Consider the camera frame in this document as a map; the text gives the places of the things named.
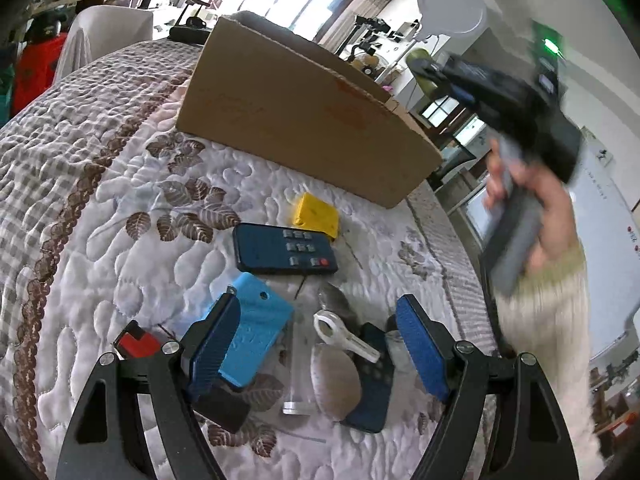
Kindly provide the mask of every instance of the whiteboard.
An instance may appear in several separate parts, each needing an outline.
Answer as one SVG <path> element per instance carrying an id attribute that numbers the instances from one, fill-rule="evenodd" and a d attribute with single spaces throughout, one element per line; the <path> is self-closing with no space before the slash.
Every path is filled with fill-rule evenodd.
<path id="1" fill-rule="evenodd" d="M 568 189 L 587 259 L 595 357 L 633 329 L 640 306 L 640 232 L 618 188 L 589 150 L 582 150 Z M 482 190 L 464 208 L 480 237 L 490 222 L 482 206 L 485 194 Z"/>

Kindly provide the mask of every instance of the brown lace trim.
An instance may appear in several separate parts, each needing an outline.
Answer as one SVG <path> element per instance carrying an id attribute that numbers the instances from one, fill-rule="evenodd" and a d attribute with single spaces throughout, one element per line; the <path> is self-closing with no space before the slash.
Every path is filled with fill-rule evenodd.
<path id="1" fill-rule="evenodd" d="M 36 277 L 29 282 L 27 289 L 29 299 L 22 306 L 22 323 L 17 332 L 19 346 L 14 354 L 14 409 L 17 413 L 17 429 L 23 455 L 31 469 L 41 479 L 46 479 L 47 475 L 36 430 L 34 386 L 36 355 L 47 295 L 58 269 L 60 253 L 78 223 L 82 209 L 98 187 L 104 170 L 110 167 L 113 159 L 120 154 L 140 125 L 190 75 L 191 72 L 184 72 L 172 78 L 162 91 L 140 107 L 135 116 L 127 119 L 113 139 L 100 150 L 100 154 L 94 156 L 92 161 L 85 165 L 75 189 L 69 195 L 65 207 L 51 228 L 50 239 L 45 241 L 40 249 L 40 259 L 33 268 Z"/>

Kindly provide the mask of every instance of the green light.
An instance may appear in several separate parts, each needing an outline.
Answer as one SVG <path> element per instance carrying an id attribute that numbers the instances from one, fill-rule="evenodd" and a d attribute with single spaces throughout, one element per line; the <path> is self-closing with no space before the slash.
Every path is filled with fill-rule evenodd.
<path id="1" fill-rule="evenodd" d="M 549 38 L 545 38 L 545 46 L 551 52 L 556 54 L 556 56 L 562 56 L 562 53 L 560 52 L 560 48 L 553 41 L 551 41 Z"/>

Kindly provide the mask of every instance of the white handle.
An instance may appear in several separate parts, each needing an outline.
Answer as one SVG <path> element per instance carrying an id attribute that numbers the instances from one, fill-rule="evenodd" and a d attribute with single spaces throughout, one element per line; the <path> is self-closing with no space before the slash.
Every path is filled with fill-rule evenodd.
<path id="1" fill-rule="evenodd" d="M 340 317 L 333 312 L 328 310 L 316 312 L 314 328 L 320 339 L 328 345 L 355 352 L 372 363 L 380 359 L 380 352 L 349 332 Z"/>

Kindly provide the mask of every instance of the bed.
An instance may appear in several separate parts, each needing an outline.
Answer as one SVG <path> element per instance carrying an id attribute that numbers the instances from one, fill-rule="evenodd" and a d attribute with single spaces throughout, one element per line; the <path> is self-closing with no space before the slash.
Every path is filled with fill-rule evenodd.
<path id="1" fill-rule="evenodd" d="M 0 415 L 31 468 L 54 478 L 84 382 L 128 321 L 183 334 L 238 275 L 232 227 L 286 225 L 305 191 L 340 212 L 338 286 L 360 320 L 383 328 L 415 294 L 454 338 L 495 342 L 482 290 L 431 189 L 386 210 L 229 147 L 183 134 L 175 119 L 199 49 L 139 43 L 68 76 L 0 132 Z M 293 304 L 318 279 L 268 282 Z M 442 407 L 396 372 L 385 429 L 280 413 L 287 371 L 278 341 L 241 395 L 237 434 L 199 418 L 229 479 L 405 479 Z M 148 401 L 145 436 L 159 479 L 173 478 Z M 483 417 L 468 478 L 490 431 Z"/>

